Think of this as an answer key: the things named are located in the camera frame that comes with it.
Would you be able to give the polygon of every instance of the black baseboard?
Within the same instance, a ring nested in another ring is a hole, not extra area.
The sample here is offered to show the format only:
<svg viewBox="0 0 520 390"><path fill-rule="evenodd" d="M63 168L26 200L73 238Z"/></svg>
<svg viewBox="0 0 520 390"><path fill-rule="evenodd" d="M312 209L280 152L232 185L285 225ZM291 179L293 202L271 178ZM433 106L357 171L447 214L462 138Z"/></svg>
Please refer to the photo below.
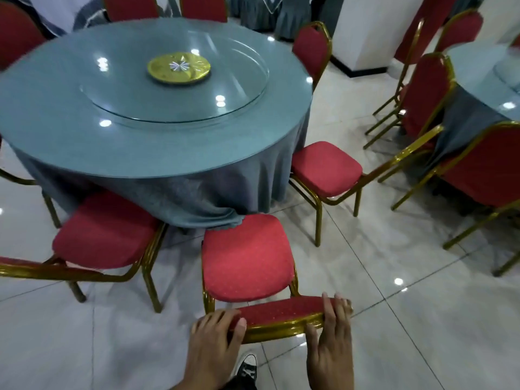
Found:
<svg viewBox="0 0 520 390"><path fill-rule="evenodd" d="M384 74L388 67L380 67L380 68L372 68L368 70L357 70L352 71L350 68L348 68L346 65L344 65L341 61L339 61L334 56L330 56L330 61L332 64L334 64L336 67L338 67L343 73L347 75L349 78L357 78L359 76L366 76L366 75L375 75L375 74Z"/></svg>

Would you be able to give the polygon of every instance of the person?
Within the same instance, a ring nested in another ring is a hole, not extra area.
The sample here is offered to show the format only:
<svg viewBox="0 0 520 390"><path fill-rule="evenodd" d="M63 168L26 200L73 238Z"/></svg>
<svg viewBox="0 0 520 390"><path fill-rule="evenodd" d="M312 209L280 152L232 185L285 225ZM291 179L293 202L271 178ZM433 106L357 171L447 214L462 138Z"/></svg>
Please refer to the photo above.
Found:
<svg viewBox="0 0 520 390"><path fill-rule="evenodd" d="M323 293L324 326L318 339L307 325L307 377L312 390L353 390L354 365L350 335L350 301L339 294L334 307ZM228 381L244 339L247 323L241 318L228 343L228 330L237 310L219 309L191 328L183 380L171 390L255 390L256 357L247 353L235 376Z"/></svg>

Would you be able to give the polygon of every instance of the hand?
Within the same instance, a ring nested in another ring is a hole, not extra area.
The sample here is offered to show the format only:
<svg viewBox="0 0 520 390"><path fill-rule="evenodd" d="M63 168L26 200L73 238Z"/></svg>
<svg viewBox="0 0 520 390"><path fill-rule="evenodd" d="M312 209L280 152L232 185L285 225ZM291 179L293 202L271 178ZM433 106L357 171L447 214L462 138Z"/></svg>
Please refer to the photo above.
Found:
<svg viewBox="0 0 520 390"><path fill-rule="evenodd" d="M350 335L350 301L335 295L334 305L323 293L325 324L318 341L313 326L307 325L307 376L312 390L354 390L354 364Z"/></svg>
<svg viewBox="0 0 520 390"><path fill-rule="evenodd" d="M247 323L241 318L228 345L227 335L237 310L219 309L191 328L184 379L176 390L218 390L229 380L244 339Z"/></svg>

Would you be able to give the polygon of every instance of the person's left hand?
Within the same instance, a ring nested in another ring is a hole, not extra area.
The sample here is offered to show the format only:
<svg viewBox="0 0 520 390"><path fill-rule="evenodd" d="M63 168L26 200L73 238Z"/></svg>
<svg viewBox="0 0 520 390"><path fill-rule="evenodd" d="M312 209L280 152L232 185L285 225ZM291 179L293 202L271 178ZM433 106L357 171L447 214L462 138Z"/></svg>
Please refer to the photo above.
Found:
<svg viewBox="0 0 520 390"><path fill-rule="evenodd" d="M184 379L175 389L218 390L227 383L247 327L241 318L228 344L229 326L238 314L237 310L219 309L193 324Z"/></svg>

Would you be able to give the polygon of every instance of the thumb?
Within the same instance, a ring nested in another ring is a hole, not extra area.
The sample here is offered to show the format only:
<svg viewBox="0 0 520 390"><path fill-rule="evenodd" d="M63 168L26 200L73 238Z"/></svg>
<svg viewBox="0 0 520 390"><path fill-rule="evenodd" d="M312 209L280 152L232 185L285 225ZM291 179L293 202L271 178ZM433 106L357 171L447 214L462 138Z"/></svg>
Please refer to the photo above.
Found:
<svg viewBox="0 0 520 390"><path fill-rule="evenodd" d="M318 359L318 333L310 324L305 327L305 340L307 341L307 361L316 361Z"/></svg>
<svg viewBox="0 0 520 390"><path fill-rule="evenodd" d="M248 323L245 318L240 318L235 326L235 330L233 331L233 338L229 343L228 354L233 356L235 360L238 357L238 352L240 351L240 345L242 345L242 341L244 340L245 330L248 327Z"/></svg>

